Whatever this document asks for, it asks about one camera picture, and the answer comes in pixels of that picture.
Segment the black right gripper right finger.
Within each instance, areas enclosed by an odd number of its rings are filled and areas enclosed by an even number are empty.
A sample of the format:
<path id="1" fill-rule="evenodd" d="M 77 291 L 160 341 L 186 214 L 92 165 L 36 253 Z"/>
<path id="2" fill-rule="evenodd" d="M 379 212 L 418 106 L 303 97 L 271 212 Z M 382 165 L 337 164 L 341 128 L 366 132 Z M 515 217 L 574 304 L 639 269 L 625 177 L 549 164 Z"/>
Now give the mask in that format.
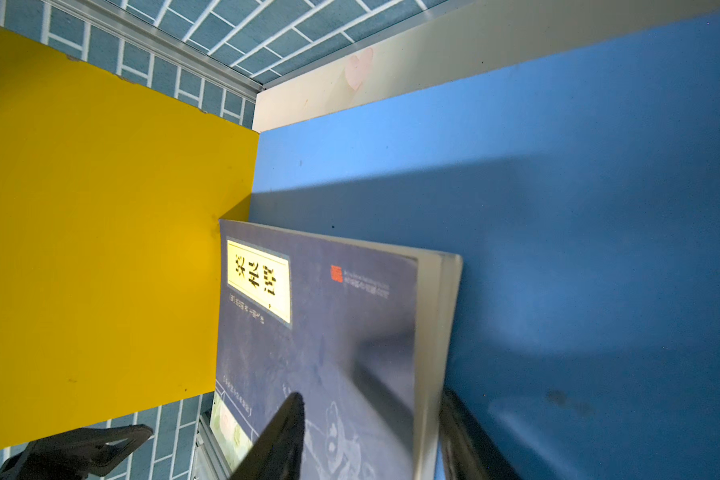
<path id="1" fill-rule="evenodd" d="M 520 479 L 466 405 L 448 388 L 442 393 L 439 431 L 447 480 Z"/>

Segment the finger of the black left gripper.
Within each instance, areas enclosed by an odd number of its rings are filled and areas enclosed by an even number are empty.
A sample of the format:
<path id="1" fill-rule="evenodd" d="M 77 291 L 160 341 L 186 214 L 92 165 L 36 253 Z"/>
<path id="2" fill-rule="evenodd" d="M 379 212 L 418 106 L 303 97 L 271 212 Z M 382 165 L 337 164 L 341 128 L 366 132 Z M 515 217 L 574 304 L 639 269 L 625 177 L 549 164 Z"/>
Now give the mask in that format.
<path id="1" fill-rule="evenodd" d="M 153 435 L 144 424 L 78 428 L 30 442 L 0 467 L 0 480 L 104 477 Z"/>

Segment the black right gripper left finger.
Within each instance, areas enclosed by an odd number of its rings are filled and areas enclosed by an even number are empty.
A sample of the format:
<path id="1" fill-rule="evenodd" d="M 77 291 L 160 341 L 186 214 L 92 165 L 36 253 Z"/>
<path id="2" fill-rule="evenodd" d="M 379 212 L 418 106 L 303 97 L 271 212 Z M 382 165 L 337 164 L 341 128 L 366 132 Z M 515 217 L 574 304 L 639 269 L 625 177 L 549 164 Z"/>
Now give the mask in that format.
<path id="1" fill-rule="evenodd" d="M 303 396 L 292 392 L 229 479 L 299 480 L 305 424 Z"/>

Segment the blue book yellow label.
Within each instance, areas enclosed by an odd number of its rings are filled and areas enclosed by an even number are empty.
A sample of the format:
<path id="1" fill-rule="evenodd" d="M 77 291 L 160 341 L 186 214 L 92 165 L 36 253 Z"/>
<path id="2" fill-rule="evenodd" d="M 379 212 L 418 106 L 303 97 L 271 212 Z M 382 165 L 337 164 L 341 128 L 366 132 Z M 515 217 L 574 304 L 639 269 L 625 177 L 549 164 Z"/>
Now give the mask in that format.
<path id="1" fill-rule="evenodd" d="M 239 465 L 292 393 L 306 479 L 431 479 L 463 260 L 224 220 L 211 423 Z"/>

